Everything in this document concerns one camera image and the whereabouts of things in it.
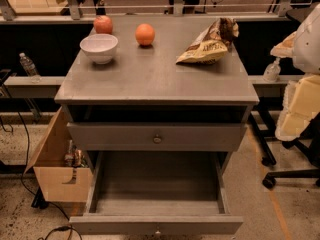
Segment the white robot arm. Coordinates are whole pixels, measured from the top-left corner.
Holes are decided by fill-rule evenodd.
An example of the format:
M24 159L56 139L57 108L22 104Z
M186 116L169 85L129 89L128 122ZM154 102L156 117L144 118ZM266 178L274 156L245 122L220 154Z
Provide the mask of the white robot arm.
M302 72L299 81L289 81L275 136L281 141L298 138L320 113L320 5L316 5L298 29L274 46L271 55L291 58Z

